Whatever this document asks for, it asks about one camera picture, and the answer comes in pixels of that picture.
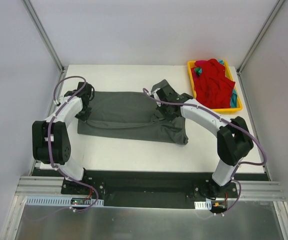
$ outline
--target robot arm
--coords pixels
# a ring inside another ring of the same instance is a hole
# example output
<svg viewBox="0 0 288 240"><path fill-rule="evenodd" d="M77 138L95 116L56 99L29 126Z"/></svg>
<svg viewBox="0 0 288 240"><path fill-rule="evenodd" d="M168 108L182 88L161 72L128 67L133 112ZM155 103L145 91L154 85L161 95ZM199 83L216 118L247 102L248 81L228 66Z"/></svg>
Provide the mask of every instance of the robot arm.
<svg viewBox="0 0 288 240"><path fill-rule="evenodd" d="M49 117L43 121L35 121L32 125L33 157L48 165L51 162L47 129L55 113L66 104L52 123L50 136L52 156L58 168L66 176L77 181L83 178L84 169L79 166L71 156L71 144L67 128L75 117L85 120L90 116L91 108L89 107L89 103L94 97L94 89L90 84L87 83L82 91L69 101L69 98L80 89L83 84L83 82L79 82L76 90L68 91L64 95L62 103L56 107L55 111Z"/></svg>
<svg viewBox="0 0 288 240"><path fill-rule="evenodd" d="M231 181L238 162L254 146L249 136L225 122L232 123L248 132L245 120L239 116L235 119L222 116L200 104L192 96L186 93L178 94L168 83L161 88L152 89L149 95L156 100L156 109L169 121L184 117L201 125L217 137L217 154L220 160L208 184L199 191L204 197L216 198Z"/></svg>

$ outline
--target red clothing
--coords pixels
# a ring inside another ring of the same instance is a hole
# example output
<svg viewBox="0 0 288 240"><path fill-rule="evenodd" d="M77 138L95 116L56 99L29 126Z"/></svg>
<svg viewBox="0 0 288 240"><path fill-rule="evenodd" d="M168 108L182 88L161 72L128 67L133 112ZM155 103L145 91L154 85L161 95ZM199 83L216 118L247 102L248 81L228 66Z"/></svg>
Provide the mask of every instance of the red clothing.
<svg viewBox="0 0 288 240"><path fill-rule="evenodd" d="M195 62L196 67L202 68L202 73L197 76L191 68L196 100L210 109L229 109L235 82L225 76L225 66L216 59L207 62Z"/></svg>

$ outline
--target yellow bin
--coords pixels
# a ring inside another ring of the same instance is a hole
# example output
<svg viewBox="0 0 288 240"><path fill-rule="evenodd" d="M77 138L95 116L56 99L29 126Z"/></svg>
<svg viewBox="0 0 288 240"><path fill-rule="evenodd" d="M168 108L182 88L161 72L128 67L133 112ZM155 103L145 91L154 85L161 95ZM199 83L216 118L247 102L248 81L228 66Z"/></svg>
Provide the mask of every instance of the yellow bin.
<svg viewBox="0 0 288 240"><path fill-rule="evenodd" d="M223 60L223 61L224 61L224 66L225 66L225 76L228 79L230 79L231 81L233 81L233 78L232 78L228 63L225 60ZM191 68L195 67L195 62L196 61L187 62L187 67L188 67L188 74L189 74L190 84L191 84L192 90L193 90L193 95L194 95L194 98L196 99L196 91L194 89L194 81L193 81L193 76L192 76L192 71L191 71ZM219 114L233 114L233 113L236 113L237 111L241 111L243 109L239 93L236 90L236 87L234 87L234 88L235 88L235 91L237 93L237 107L236 108L218 108L218 109L213 109L213 111L215 111L215 112L217 112Z"/></svg>

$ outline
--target gray wall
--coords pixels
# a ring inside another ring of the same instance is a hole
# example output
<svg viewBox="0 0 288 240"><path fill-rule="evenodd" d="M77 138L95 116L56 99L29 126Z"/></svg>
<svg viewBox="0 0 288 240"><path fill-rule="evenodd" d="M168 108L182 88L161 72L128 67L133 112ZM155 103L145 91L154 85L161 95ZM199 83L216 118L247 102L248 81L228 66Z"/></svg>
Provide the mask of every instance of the gray wall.
<svg viewBox="0 0 288 240"><path fill-rule="evenodd" d="M288 202L288 1L242 72L258 137Z"/></svg>
<svg viewBox="0 0 288 240"><path fill-rule="evenodd" d="M238 66L276 0L32 0L64 65Z"/></svg>
<svg viewBox="0 0 288 240"><path fill-rule="evenodd" d="M32 161L32 122L46 116L58 76L21 1L0 0L0 234Z"/></svg>

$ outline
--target pile of clothes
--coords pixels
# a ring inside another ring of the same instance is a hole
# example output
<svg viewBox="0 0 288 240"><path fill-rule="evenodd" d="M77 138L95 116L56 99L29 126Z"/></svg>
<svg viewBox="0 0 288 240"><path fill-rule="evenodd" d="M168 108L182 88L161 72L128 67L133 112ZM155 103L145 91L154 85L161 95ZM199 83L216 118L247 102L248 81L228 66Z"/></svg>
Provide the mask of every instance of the pile of clothes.
<svg viewBox="0 0 288 240"><path fill-rule="evenodd" d="M196 61L191 68L196 100L210 109L237 107L235 82L225 76L222 60Z"/></svg>

